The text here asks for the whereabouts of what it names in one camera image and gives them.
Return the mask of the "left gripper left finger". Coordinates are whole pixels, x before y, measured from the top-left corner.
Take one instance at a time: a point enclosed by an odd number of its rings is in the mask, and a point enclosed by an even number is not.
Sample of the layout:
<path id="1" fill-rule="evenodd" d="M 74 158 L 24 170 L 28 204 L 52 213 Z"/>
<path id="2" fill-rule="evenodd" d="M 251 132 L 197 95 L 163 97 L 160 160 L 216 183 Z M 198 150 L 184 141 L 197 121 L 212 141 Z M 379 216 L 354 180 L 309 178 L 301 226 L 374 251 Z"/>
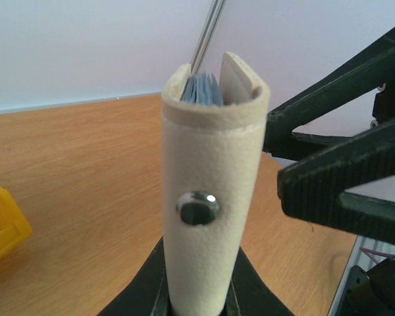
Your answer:
<path id="1" fill-rule="evenodd" d="M 100 314 L 108 316 L 171 314 L 162 240 L 158 241 L 128 286 Z"/>

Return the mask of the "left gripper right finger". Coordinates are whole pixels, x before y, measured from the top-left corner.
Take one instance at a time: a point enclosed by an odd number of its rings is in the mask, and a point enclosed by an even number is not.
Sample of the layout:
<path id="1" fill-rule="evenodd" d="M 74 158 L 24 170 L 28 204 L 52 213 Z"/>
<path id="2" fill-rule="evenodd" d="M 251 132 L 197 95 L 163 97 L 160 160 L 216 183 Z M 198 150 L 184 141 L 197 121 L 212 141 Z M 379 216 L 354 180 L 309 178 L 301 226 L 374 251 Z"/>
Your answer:
<path id="1" fill-rule="evenodd" d="M 223 315 L 293 316 L 294 314 L 269 290 L 243 249 L 240 248 Z"/>

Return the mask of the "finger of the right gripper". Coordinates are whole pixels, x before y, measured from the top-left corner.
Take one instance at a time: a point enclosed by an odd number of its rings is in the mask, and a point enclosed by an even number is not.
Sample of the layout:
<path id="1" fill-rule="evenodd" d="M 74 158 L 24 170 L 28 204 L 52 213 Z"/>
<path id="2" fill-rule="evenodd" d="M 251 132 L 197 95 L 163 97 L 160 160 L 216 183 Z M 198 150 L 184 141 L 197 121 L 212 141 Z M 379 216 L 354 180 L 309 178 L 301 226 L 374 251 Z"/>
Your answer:
<path id="1" fill-rule="evenodd" d="M 263 151 L 299 161 L 395 119 L 395 27 L 267 115 Z"/>
<path id="2" fill-rule="evenodd" d="M 395 119 L 278 172 L 284 214 L 395 245 L 395 202 L 350 190 L 395 176 Z"/>

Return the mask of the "beige card holder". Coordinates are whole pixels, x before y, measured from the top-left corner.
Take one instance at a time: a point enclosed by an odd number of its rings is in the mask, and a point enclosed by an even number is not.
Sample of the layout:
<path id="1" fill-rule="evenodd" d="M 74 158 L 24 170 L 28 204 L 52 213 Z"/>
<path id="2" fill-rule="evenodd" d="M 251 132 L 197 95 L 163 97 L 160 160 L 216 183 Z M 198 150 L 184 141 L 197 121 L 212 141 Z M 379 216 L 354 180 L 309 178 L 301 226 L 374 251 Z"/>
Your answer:
<path id="1" fill-rule="evenodd" d="M 226 52 L 224 103 L 181 100 L 182 65 L 162 93 L 163 247 L 175 315 L 219 315 L 225 305 L 261 160 L 270 90 Z"/>

